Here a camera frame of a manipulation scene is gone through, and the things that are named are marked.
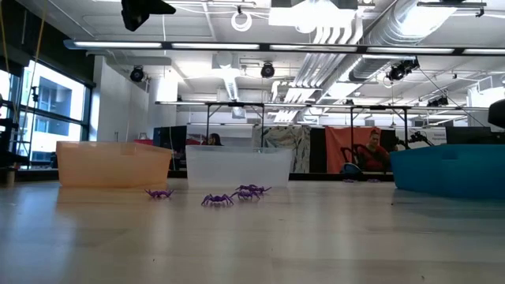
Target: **plastic tub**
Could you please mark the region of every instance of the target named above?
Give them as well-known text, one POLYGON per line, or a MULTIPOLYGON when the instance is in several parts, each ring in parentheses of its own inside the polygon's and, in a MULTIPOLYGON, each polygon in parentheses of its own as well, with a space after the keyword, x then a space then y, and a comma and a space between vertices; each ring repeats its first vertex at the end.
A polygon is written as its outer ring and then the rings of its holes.
POLYGON ((398 189, 464 198, 505 198, 505 145, 441 145, 391 153, 398 189))
POLYGON ((291 149, 186 146, 190 187, 287 187, 291 149))
POLYGON ((65 187, 128 188, 166 183, 171 150, 136 143, 57 142, 65 187))

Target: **ceiling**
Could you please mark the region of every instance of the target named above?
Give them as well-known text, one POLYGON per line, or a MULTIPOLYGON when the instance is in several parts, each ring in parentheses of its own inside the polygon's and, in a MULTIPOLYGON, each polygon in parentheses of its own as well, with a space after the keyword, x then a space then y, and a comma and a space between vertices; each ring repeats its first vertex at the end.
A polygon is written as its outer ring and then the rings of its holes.
MULTIPOLYGON (((17 0, 33 13, 42 16, 45 1, 17 0)), ((364 26, 371 24, 374 18, 386 9, 393 0, 375 0, 376 8, 365 14, 364 26)), ((428 46, 505 46, 505 1, 486 0, 487 13, 504 17, 484 16, 476 18, 450 17, 438 30, 424 39, 421 44, 428 46)), ((257 8, 244 8, 255 13, 268 13, 269 0, 256 1, 257 8)), ((202 13, 202 6, 185 6, 189 12, 179 9, 175 15, 165 16, 165 37, 163 36, 163 18, 151 18, 136 32, 124 28, 119 2, 96 2, 92 0, 50 0, 47 5, 47 21, 73 39, 102 40, 166 40, 166 41, 204 41, 204 42, 263 42, 263 43, 310 43, 315 33, 302 34, 292 27, 272 27, 268 20, 254 17, 252 27, 247 32, 238 32, 232 28, 231 13, 209 14, 210 24, 202 13)), ((233 12, 233 7, 209 6, 208 10, 215 12, 233 12)), ((115 51, 116 58, 131 58, 143 56, 169 57, 181 71, 185 79, 180 84, 179 92, 215 93, 217 88, 223 88, 222 79, 210 77, 211 57, 213 52, 190 51, 115 51)), ((273 62, 275 78, 290 78, 296 76, 302 66, 305 54, 238 52, 242 62, 247 62, 247 70, 243 77, 237 79, 239 88, 270 90, 274 80, 260 78, 260 68, 263 62, 273 62)), ((435 92, 437 88, 457 86, 451 89, 450 96, 458 103, 466 101, 466 84, 460 84, 462 78, 475 78, 489 72, 505 73, 505 58, 472 58, 472 57, 419 57, 421 68, 425 74, 416 71, 403 82, 392 89, 382 83, 383 74, 376 79, 377 84, 366 84, 359 89, 361 95, 354 97, 355 103, 375 104, 391 101, 391 96, 398 104, 411 103, 419 96, 435 92)), ((152 76, 163 74, 164 66, 150 66, 152 76)))

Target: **table surface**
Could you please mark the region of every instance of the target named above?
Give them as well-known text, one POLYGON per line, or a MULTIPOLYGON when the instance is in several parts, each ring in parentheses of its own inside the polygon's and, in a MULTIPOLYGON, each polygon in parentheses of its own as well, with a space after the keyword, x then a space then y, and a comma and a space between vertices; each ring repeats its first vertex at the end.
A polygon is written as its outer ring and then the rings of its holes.
MULTIPOLYGON (((209 189, 0 189, 0 283, 503 283, 505 203, 392 183, 290 182, 202 207, 209 189)), ((213 189, 231 193, 234 189, 213 189)))

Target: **red shirt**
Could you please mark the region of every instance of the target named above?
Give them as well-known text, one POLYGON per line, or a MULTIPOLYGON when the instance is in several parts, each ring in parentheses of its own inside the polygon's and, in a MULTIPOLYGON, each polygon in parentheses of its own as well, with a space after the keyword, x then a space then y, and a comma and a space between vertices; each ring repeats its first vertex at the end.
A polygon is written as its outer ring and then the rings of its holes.
POLYGON ((374 152, 367 151, 363 147, 359 147, 357 149, 357 153, 360 159, 362 159, 362 161, 360 161, 360 164, 362 164, 363 167, 362 170, 383 171, 389 164, 389 153, 387 153, 386 149, 379 145, 377 145, 374 152))

